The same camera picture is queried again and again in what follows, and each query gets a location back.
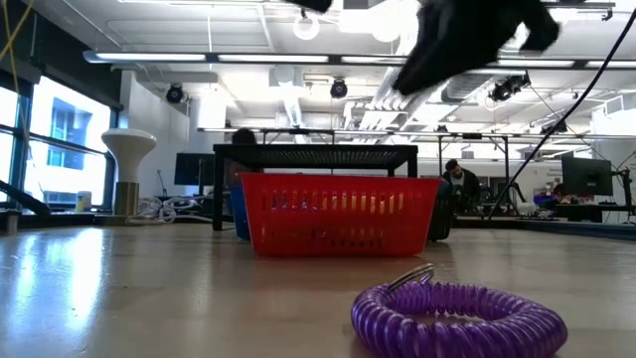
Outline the black computer monitor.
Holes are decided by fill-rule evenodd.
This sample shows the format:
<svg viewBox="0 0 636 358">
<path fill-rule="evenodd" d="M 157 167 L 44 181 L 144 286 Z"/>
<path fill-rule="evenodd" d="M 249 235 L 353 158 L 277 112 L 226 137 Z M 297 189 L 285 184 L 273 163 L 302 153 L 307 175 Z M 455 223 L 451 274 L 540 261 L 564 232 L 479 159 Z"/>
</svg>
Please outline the black computer monitor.
<svg viewBox="0 0 636 358">
<path fill-rule="evenodd" d="M 214 184 L 214 171 L 214 154 L 177 153 L 174 184 L 182 186 L 212 186 Z"/>
<path fill-rule="evenodd" d="M 607 160 L 563 157 L 563 190 L 570 195 L 612 196 L 612 167 Z"/>
</svg>

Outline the red plastic basket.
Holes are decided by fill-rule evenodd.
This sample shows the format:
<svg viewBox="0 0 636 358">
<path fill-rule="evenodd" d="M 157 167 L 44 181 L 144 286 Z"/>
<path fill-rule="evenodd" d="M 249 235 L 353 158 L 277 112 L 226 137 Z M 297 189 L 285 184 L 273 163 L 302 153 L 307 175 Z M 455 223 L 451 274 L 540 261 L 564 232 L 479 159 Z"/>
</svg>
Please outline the red plastic basket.
<svg viewBox="0 0 636 358">
<path fill-rule="evenodd" d="M 435 178 L 244 173 L 250 240 L 264 257 L 410 257 L 424 249 Z"/>
</svg>

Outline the white round ceiling lamp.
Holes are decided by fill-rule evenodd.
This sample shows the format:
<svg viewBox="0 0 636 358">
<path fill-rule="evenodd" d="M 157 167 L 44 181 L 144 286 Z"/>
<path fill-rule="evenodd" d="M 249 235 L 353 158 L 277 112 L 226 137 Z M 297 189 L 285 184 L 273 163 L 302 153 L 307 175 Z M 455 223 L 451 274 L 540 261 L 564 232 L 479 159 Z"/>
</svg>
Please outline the white round ceiling lamp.
<svg viewBox="0 0 636 358">
<path fill-rule="evenodd" d="M 320 32 L 319 19 L 313 15 L 299 14 L 292 26 L 293 34 L 300 40 L 311 41 Z"/>
</svg>

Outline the purple spiral wrist keychain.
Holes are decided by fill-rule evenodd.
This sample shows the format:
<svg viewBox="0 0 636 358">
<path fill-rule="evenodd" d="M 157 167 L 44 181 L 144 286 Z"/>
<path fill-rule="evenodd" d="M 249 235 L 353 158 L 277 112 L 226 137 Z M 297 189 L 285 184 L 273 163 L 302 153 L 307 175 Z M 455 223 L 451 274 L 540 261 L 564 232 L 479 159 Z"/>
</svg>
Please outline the purple spiral wrist keychain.
<svg viewBox="0 0 636 358">
<path fill-rule="evenodd" d="M 553 310 L 481 285 L 433 282 L 427 264 L 361 292 L 359 339 L 383 358 L 553 358 L 568 337 Z"/>
</svg>

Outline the silver ventilation duct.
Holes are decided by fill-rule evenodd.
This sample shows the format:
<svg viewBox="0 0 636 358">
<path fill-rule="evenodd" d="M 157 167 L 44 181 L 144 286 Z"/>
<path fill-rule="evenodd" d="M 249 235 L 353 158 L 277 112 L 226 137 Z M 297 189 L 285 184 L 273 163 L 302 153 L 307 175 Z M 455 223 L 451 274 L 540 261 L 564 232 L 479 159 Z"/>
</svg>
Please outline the silver ventilation duct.
<svg viewBox="0 0 636 358">
<path fill-rule="evenodd" d="M 465 102 L 499 77 L 500 75 L 494 73 L 468 73 L 455 76 L 444 85 L 440 99 L 443 103 Z"/>
</svg>

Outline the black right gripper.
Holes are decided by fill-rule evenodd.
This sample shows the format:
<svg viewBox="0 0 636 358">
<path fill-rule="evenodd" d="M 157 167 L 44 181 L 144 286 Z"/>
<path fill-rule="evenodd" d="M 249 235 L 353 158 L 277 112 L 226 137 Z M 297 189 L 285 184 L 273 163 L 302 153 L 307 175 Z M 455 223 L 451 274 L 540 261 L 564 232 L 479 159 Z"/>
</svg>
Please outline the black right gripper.
<svg viewBox="0 0 636 358">
<path fill-rule="evenodd" d="M 543 52 L 559 24 L 541 0 L 426 0 L 421 7 L 421 55 L 410 57 L 393 82 L 414 94 L 496 60 L 520 25 L 529 31 L 521 49 Z"/>
</svg>

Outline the black perforated metal shelf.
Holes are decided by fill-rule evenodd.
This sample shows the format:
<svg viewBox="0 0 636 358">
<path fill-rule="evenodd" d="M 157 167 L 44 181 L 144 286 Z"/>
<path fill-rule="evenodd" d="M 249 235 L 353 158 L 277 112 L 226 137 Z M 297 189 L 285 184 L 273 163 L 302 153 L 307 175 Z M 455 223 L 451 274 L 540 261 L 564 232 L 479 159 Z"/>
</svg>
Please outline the black perforated metal shelf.
<svg viewBox="0 0 636 358">
<path fill-rule="evenodd" d="M 415 145 L 366 144 L 216 144 L 213 189 L 213 229 L 223 228 L 225 162 L 262 169 L 385 170 L 390 177 L 402 165 L 415 178 L 418 148 Z"/>
</svg>

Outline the black thin metal rack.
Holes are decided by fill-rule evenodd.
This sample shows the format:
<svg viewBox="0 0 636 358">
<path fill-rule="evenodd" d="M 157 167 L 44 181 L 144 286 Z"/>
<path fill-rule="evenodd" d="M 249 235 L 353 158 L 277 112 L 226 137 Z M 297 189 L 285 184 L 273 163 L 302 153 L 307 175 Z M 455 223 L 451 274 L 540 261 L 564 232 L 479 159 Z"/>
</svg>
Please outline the black thin metal rack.
<svg viewBox="0 0 636 358">
<path fill-rule="evenodd" d="M 521 134 L 482 132 L 407 132 L 407 131 L 351 131 L 315 128 L 256 128 L 262 135 L 259 144 L 366 144 L 415 145 L 417 163 L 421 146 L 436 145 L 438 170 L 444 170 L 443 152 L 454 144 L 489 144 L 503 154 L 505 177 L 515 181 L 532 162 L 555 161 L 568 153 L 591 151 L 597 142 L 624 142 L 636 144 L 636 136 L 609 134 Z"/>
</svg>

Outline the blue plastic basket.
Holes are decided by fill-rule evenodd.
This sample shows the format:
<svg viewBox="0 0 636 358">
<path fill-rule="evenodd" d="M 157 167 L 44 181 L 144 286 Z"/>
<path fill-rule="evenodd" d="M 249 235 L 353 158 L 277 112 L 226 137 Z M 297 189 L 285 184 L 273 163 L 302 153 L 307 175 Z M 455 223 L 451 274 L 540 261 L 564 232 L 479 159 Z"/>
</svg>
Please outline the blue plastic basket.
<svg viewBox="0 0 636 358">
<path fill-rule="evenodd" d="M 247 211 L 244 201 L 244 193 L 242 185 L 233 185 L 230 187 L 231 205 L 236 226 L 237 235 L 240 239 L 249 241 L 249 226 L 247 221 Z"/>
</svg>

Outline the white mushroom lamp brass base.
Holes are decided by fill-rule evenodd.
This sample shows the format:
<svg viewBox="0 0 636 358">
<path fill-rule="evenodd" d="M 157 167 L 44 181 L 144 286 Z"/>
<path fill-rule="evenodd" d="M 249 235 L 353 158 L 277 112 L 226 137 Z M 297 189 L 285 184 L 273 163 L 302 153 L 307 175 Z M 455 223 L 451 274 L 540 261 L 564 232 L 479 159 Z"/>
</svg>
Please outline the white mushroom lamp brass base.
<svg viewBox="0 0 636 358">
<path fill-rule="evenodd" d="M 117 174 L 113 214 L 105 223 L 108 226 L 123 226 L 138 213 L 139 166 L 155 148 L 157 139 L 139 129 L 111 128 L 101 135 L 101 140 L 115 160 Z"/>
</svg>

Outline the black ceiling track lights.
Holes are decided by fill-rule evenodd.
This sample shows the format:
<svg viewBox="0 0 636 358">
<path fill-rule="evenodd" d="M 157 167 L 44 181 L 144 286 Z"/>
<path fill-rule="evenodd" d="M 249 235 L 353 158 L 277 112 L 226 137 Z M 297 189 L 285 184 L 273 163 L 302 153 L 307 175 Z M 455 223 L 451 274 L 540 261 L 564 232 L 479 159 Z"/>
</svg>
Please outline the black ceiling track lights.
<svg viewBox="0 0 636 358">
<path fill-rule="evenodd" d="M 506 101 L 530 84 L 531 81 L 528 74 L 508 76 L 494 84 L 488 93 L 488 97 L 495 102 Z"/>
</svg>

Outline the person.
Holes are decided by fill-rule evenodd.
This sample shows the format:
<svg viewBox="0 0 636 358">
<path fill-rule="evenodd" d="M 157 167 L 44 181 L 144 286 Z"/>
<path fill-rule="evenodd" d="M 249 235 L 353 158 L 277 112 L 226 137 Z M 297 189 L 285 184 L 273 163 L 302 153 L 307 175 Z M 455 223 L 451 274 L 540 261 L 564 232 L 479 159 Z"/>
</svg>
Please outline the person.
<svg viewBox="0 0 636 358">
<path fill-rule="evenodd" d="M 572 198 L 564 191 L 563 184 L 557 184 L 551 193 L 551 197 L 546 201 L 546 205 L 570 204 Z"/>
<path fill-rule="evenodd" d="M 254 145 L 256 138 L 254 132 L 247 128 L 241 128 L 232 136 L 232 145 Z M 228 187 L 241 184 L 241 173 L 262 173 L 262 168 L 247 167 L 240 163 L 225 160 L 225 185 Z"/>
<path fill-rule="evenodd" d="M 445 163 L 443 178 L 453 188 L 458 213 L 470 212 L 478 205 L 481 185 L 472 171 L 461 167 L 456 159 L 450 159 Z"/>
</svg>

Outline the linear ceiling light bar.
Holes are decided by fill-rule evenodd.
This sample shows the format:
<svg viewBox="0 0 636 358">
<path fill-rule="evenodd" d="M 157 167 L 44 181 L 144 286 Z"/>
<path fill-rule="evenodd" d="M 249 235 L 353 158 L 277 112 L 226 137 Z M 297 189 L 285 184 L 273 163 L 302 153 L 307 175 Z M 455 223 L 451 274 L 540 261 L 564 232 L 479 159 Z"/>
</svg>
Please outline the linear ceiling light bar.
<svg viewBox="0 0 636 358">
<path fill-rule="evenodd" d="M 404 56 L 383 55 L 302 55 L 274 53 L 169 53 L 169 52 L 99 52 L 84 51 L 84 59 L 91 64 L 224 64 L 224 65 L 319 65 L 399 67 L 405 64 Z M 488 69 L 514 70 L 598 70 L 603 60 L 520 58 L 498 59 L 486 65 Z"/>
</svg>

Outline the black office desk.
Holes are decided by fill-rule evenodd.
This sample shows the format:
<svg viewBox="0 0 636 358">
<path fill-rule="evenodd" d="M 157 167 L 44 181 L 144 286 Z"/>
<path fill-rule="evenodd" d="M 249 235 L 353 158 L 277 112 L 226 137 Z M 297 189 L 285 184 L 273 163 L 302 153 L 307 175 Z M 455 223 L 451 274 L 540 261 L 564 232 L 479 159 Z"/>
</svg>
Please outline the black office desk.
<svg viewBox="0 0 636 358">
<path fill-rule="evenodd" d="M 566 218 L 571 222 L 589 221 L 592 223 L 602 223 L 603 212 L 626 212 L 630 215 L 636 215 L 636 206 L 619 206 L 615 203 L 559 204 L 555 205 L 553 212 L 556 217 Z"/>
</svg>

